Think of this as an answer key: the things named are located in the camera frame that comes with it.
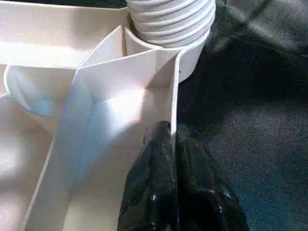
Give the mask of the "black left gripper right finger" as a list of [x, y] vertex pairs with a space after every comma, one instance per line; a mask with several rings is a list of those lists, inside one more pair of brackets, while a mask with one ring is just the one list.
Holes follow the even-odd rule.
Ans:
[[196, 130], [178, 126], [176, 155], [180, 229], [248, 231], [235, 191]]

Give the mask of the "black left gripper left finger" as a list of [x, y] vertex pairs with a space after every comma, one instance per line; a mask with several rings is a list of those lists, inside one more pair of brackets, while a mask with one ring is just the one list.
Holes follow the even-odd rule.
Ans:
[[118, 216], [119, 231], [178, 229], [177, 173], [170, 123], [147, 130], [130, 168]]

